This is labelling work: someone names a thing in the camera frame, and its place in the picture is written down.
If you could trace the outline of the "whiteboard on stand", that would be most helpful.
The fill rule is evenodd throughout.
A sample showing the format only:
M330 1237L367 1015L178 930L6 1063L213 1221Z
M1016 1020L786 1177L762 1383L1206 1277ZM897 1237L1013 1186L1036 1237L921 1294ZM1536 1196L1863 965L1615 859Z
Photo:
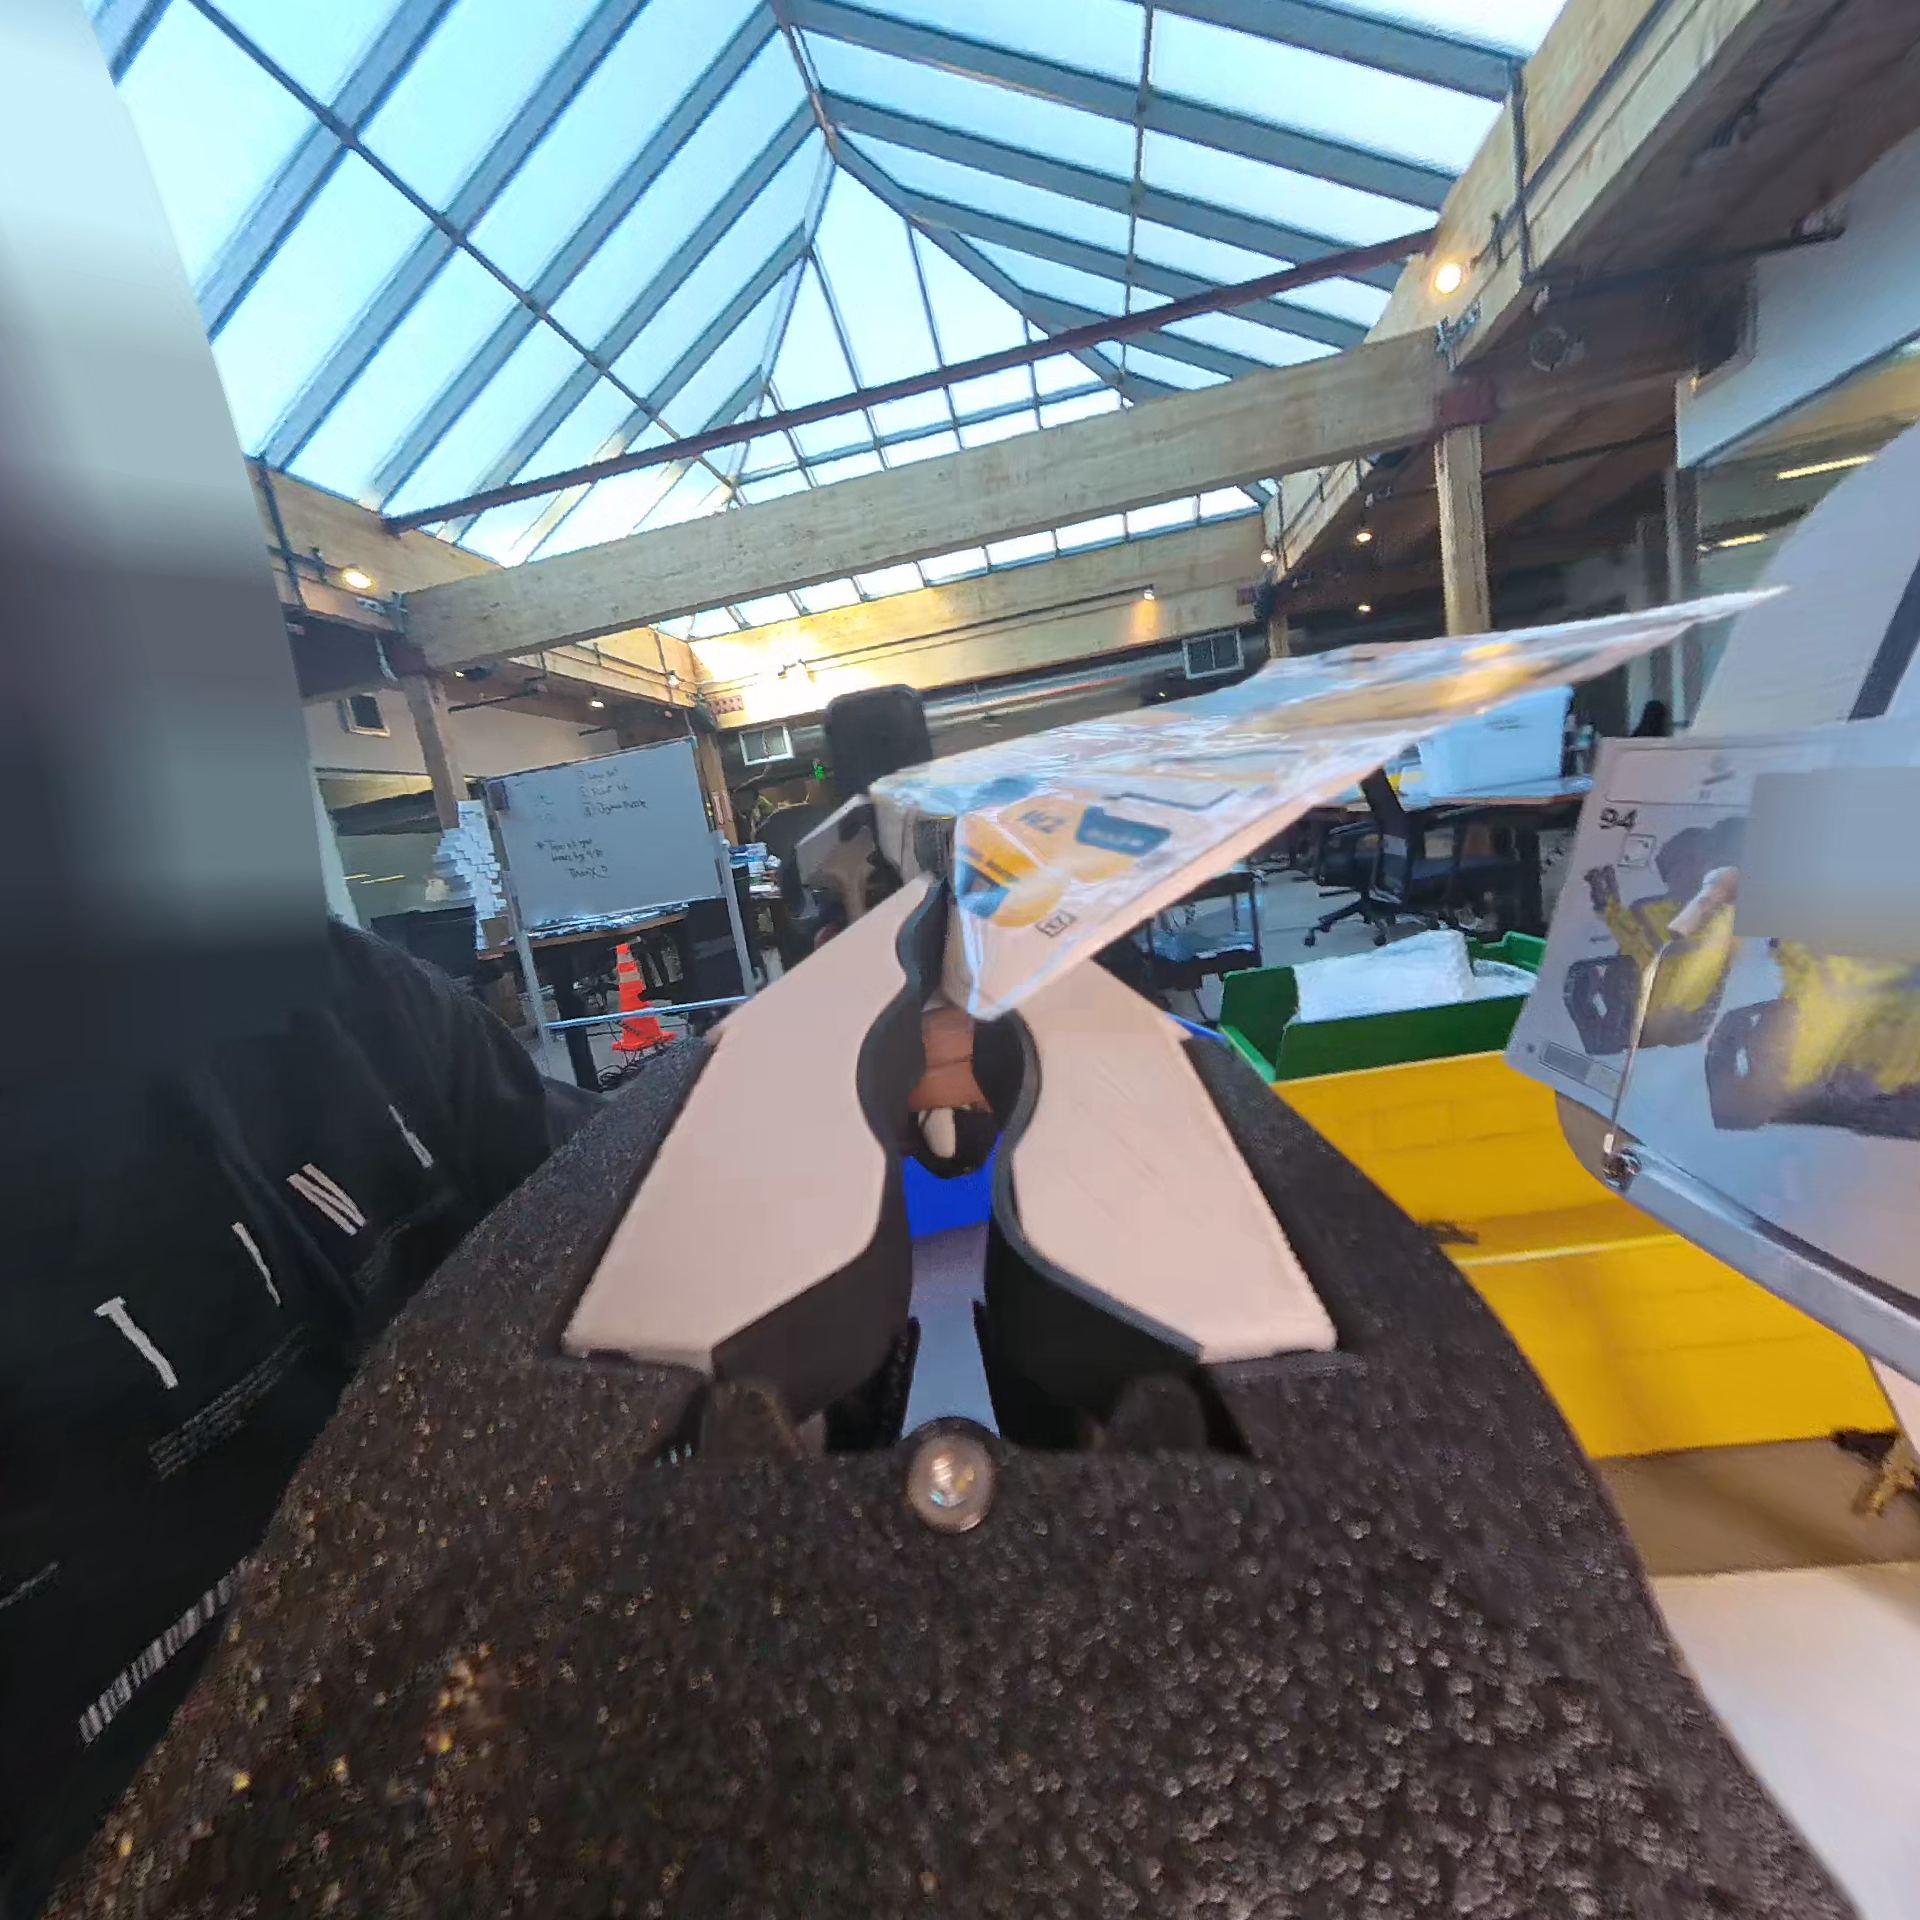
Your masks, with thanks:
M712 822L695 742L662 742L617 755L521 769L487 784L487 822L501 856L507 948L525 986L539 1056L550 1073L590 1086L574 976L545 998L539 953L628 942L645 930L676 930L686 911L717 900L733 934L738 986L689 995L689 1011L728 1011L762 986L738 896L728 836Z

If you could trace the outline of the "sticker sheet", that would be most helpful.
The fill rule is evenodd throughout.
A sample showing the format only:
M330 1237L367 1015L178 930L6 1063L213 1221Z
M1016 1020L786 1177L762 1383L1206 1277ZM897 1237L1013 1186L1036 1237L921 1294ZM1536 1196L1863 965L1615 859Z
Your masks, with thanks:
M1213 694L881 777L879 853L947 884L944 990L1002 1017L1432 733L1779 595L1276 659Z

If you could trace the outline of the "book stand with white base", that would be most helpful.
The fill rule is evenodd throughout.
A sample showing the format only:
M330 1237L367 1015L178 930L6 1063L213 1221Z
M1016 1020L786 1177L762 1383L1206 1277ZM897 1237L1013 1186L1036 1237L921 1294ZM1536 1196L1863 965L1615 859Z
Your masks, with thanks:
M1918 722L1918 427L1789 531L1764 588L1784 595L1730 618L1679 739ZM1918 1202L1758 1210L1558 1096L1604 1189L1838 1332L1886 1383L1918 1380ZM1846 1916L1677 1666L1587 1470L1542 1483L1537 1527L1572 1614L1525 1596L1520 1755L1470 1794L1517 1872L1513 1913Z

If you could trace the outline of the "bubble wrap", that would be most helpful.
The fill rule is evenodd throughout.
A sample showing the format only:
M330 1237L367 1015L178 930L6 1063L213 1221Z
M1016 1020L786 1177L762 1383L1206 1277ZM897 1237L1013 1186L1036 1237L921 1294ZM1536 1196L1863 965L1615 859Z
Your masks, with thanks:
M1346 1020L1520 998L1536 969L1480 948L1461 930L1424 930L1370 953L1327 956L1292 969L1299 1020Z

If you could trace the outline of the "person's left hand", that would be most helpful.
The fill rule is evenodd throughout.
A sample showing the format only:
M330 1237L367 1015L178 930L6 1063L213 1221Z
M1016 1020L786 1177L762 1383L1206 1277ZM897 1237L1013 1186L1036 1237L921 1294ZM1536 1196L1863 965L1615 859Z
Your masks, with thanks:
M907 1092L907 1113L992 1113L996 1102L980 1086L974 1067L977 1017L955 1002L928 1002L921 1008L921 1076Z

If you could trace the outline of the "yellow storage bin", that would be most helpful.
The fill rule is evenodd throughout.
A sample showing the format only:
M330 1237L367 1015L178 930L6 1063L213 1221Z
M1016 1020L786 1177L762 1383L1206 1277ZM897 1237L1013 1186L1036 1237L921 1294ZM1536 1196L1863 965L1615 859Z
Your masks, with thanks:
M1604 1189L1502 1054L1276 1080L1495 1310L1590 1455L1887 1431L1869 1358Z

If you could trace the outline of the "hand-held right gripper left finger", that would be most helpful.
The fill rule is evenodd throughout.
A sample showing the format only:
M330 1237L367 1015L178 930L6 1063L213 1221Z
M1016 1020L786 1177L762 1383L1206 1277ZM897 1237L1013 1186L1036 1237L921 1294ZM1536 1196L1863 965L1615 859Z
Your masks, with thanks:
M903 1140L947 904L917 877L724 1017L561 1332L569 1358L748 1380L807 1422L913 1318Z

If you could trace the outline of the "black utility cart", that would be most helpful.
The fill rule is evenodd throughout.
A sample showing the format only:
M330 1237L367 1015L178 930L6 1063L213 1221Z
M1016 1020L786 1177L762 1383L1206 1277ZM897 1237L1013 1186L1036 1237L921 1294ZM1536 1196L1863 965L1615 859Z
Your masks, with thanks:
M1234 866L1171 904L1137 934L1152 990L1199 993L1213 976L1264 965L1260 873Z

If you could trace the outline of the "clear plastic storage box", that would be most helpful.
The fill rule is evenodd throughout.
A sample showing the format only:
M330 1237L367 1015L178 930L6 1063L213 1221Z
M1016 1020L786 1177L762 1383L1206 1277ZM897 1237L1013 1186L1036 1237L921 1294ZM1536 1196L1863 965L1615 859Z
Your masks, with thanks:
M1572 685L1517 694L1427 733L1402 779L1402 795L1507 795L1563 777Z

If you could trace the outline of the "group of black office chairs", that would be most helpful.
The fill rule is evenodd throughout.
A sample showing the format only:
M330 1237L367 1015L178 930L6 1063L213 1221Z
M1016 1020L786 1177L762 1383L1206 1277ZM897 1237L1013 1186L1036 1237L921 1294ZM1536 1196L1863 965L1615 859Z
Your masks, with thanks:
M803 956L903 884L947 893L947 995L977 1017L1127 942L1171 908L1273 847L1305 846L1322 884L1360 891L1380 918L1445 918L1513 891L1493 856L1432 859L1397 790L1370 777L1361 811L1297 806L1297 784L1141 777L1130 768L992 779L896 777L844 806L768 811L757 846L782 887L782 939Z

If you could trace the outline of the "instruction booklet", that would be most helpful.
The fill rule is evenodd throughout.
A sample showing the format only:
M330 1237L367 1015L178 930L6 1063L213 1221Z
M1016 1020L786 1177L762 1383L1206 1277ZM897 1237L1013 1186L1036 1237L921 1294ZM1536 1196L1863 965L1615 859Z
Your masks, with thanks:
M1631 739L1510 1062L1758 1210L1918 1202L1918 722Z

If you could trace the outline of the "orange traffic cone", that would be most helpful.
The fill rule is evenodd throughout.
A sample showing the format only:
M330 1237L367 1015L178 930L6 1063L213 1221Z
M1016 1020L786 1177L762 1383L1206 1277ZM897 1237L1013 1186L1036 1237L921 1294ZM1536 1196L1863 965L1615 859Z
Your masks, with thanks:
M635 942L617 948L615 982L617 982L617 1005L615 1005L617 1017L615 1017L615 1036L610 1036L610 1054L620 1063L656 1054L662 1043L672 1041L672 1031L662 1024L662 1017L656 1015L656 1008L649 1002L649 982L646 982L646 971L642 965L642 953Z

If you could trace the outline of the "blue storage bin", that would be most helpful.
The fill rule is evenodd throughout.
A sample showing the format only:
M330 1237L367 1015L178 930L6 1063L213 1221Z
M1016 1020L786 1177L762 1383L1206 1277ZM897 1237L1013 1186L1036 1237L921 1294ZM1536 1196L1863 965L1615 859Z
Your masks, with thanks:
M1234 1156L1199 1063L1240 1056L1127 990L1098 1002L1038 995L977 1020L974 1067L996 1110L904 1110L913 1232L988 1225L996 1176L1041 1249L1179 1216L1182 1177Z

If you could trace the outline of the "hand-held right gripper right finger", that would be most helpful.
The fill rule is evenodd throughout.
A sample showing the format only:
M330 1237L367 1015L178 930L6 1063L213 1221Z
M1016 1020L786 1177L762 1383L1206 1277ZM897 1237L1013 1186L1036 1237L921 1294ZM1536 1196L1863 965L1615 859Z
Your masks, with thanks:
M977 1339L1020 1446L1243 1453L1230 1391L1338 1377L1338 1334L1190 1031L1077 969L977 1024L1000 1124Z

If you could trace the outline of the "stack of white boxes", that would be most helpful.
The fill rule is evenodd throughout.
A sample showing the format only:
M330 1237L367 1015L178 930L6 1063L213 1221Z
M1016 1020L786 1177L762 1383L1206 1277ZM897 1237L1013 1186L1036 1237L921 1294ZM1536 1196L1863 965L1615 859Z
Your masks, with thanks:
M470 904L476 919L496 919L507 914L492 825L480 801L460 801L457 822L442 829L435 873L449 880L452 896Z

